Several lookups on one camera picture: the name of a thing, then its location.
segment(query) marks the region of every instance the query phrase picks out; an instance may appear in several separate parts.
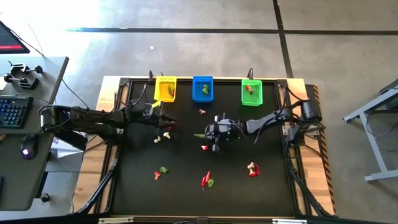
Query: green basket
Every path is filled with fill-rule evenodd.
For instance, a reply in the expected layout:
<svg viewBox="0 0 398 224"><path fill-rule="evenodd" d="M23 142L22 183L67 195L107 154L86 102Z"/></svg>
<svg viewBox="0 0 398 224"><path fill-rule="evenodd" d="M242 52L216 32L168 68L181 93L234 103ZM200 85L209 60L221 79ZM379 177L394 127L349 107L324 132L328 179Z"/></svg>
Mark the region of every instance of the green basket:
<svg viewBox="0 0 398 224"><path fill-rule="evenodd" d="M246 89L250 86L253 94L250 94ZM259 106L262 105L262 81L261 80L242 80L242 105L244 106Z"/></svg>

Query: wooden table frame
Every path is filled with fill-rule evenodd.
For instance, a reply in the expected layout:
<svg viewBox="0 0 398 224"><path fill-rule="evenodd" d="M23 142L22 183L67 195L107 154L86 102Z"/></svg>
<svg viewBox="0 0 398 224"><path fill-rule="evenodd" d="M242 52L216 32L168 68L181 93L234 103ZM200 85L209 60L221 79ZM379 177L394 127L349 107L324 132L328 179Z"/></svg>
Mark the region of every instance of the wooden table frame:
<svg viewBox="0 0 398 224"><path fill-rule="evenodd" d="M119 82L121 78L147 78L147 77L121 77L121 76L105 76L103 78L103 83L101 86L101 91L99 93L97 110L111 111L114 108L114 94L119 90ZM241 79L241 78L214 78L214 79ZM262 80L280 80L281 78L260 78ZM304 80L299 78L286 79L287 84L290 90L292 90L295 95L297 95L301 99L307 99L307 91L305 89ZM128 88L121 88L121 101L125 103L128 97ZM290 102L293 104L297 101L295 97L290 94ZM294 113L297 115L301 115L301 110L299 107L294 109ZM88 145L87 148L94 146L102 141L101 138L95 138ZM334 203L333 203L333 193L331 188L330 181L330 171L327 163L327 151L325 144L325 137L323 133L321 133L321 140L318 142L315 139L311 139L305 137L306 145L316 149L319 151L319 145L321 145L324 154L324 160L316 153L313 152L312 149L307 148L306 146L302 146L299 148L301 154L301 160L303 164L303 171L305 174L305 181L307 187L310 189L312 194L318 200L318 202L323 206L323 208L329 212L330 214L335 214ZM111 167L113 163L113 159L116 153L116 146L113 146L108 151L108 156L110 156L110 160L108 162L108 169ZM290 149L290 153L294 156L294 149ZM75 195L73 197L73 204L75 208L82 207L85 202L88 200L90 195L97 188L98 183L101 179L101 173L103 170L104 158L106 157L106 146L100 145L92 150L88 151L83 158L83 163L80 169L80 175L78 178L78 182L75 189ZM297 169L297 161L293 159L294 166ZM109 196L109 183L103 191L103 197L100 199L100 203L97 203L98 211L105 212L107 207L107 201ZM305 198L300 187L295 184L296 193L298 199L298 207L302 214L308 214L305 209Z"/></svg>

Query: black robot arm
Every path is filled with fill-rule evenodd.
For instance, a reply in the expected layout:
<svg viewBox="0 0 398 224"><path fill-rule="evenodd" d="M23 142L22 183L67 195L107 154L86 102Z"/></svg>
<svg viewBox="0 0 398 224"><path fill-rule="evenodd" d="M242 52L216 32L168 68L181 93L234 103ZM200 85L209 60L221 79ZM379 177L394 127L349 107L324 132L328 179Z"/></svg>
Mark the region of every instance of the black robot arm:
<svg viewBox="0 0 398 224"><path fill-rule="evenodd" d="M162 105L153 108L151 104L145 104L143 108L127 105L112 112L48 105L39 113L43 132L54 133L55 137L81 150L85 150L87 138L77 132L97 134L105 144L116 145L128 124L143 123L160 129L176 122L164 114Z"/></svg>
<svg viewBox="0 0 398 224"><path fill-rule="evenodd" d="M301 106L301 117L292 112L292 109L297 106ZM315 115L313 112L309 100L300 100L291 107L274 111L257 120L233 121L226 118L226 113L224 113L222 118L216 116L215 123L206 127L205 138L213 142L214 152L220 152L219 143L221 141L229 141L246 135L256 135L258 138L264 130L286 121L292 121L295 124L288 129L288 135L284 141L293 143L296 135L305 133L311 125L318 124L321 119L320 115Z"/></svg>

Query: black keyboard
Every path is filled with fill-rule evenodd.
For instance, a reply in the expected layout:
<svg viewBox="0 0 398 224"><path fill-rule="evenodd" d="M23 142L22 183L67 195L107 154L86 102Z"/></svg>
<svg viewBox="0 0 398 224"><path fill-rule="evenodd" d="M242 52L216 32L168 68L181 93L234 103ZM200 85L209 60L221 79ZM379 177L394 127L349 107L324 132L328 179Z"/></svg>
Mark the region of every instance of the black keyboard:
<svg viewBox="0 0 398 224"><path fill-rule="evenodd" d="M24 128L32 101L29 96L0 96L0 128Z"/></svg>

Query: gray floor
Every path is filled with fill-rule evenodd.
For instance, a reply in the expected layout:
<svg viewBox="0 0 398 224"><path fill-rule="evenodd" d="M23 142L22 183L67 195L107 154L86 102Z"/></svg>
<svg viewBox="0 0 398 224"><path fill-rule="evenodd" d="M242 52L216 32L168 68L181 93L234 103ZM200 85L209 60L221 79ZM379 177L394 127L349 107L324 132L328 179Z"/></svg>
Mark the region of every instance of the gray floor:
<svg viewBox="0 0 398 224"><path fill-rule="evenodd" d="M277 34L63 31L67 27L276 29L271 0L19 1L22 9L15 9L15 3L2 6L0 19L37 46L28 21L46 55L69 56L65 81L90 107L96 105L104 75L146 75L151 69L178 76L242 77L252 67L255 77L286 77ZM279 6L285 29L398 30L396 0L279 0ZM45 13L33 16L34 9ZM365 174L379 172L376 160L361 125L345 124L341 118L397 78L398 36L287 35L286 39L294 77L320 89L337 214L396 223L398 178L364 182ZM81 105L64 86L57 101ZM393 132L387 138L395 137ZM396 168L397 151L383 150L389 165ZM35 201L29 211L1 212L0 219L67 213L76 179L77 174L52 173L45 185L52 203Z"/></svg>

